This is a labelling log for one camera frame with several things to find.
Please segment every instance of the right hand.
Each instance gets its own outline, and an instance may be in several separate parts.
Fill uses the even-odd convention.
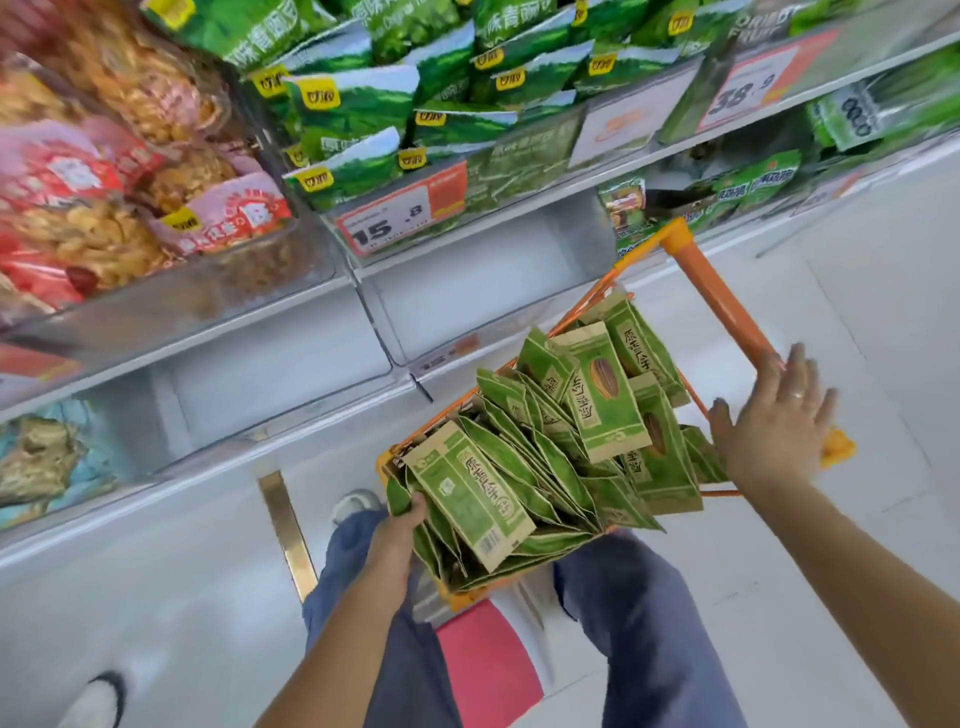
[[[805,358],[803,344],[794,344],[785,369],[774,354],[763,361],[736,425],[725,401],[713,403],[713,443],[744,496],[813,480],[837,397],[835,389],[823,395],[817,363]]]

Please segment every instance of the price tag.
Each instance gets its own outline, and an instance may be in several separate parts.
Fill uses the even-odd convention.
[[[467,162],[448,167],[335,220],[350,248],[366,257],[464,210]]]
[[[839,33],[838,30],[826,31],[735,64],[710,102],[697,131],[703,132],[779,101]]]

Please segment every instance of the price label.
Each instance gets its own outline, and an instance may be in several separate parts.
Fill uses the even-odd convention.
[[[461,161],[335,220],[353,251],[366,257],[464,210],[467,163]]]

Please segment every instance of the leg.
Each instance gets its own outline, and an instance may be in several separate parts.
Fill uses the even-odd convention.
[[[744,728],[680,573],[627,531],[556,565],[567,612],[610,666],[605,728]]]
[[[363,568],[373,531],[386,516],[383,510],[361,511],[348,517],[333,532],[317,588],[303,602],[307,650],[320,637],[340,596]],[[365,728],[399,724],[459,728],[460,714],[453,700],[440,642],[433,627],[414,622],[410,593],[408,589],[407,601],[390,626]]]

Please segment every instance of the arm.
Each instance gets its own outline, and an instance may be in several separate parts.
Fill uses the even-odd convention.
[[[771,357],[734,425],[710,411],[713,439],[744,497],[793,557],[912,728],[960,725],[960,603],[843,516],[811,483],[836,405],[795,345]]]
[[[413,498],[412,511],[376,528],[360,575],[255,728],[363,726],[387,633],[406,597],[414,528],[426,513],[423,496]]]

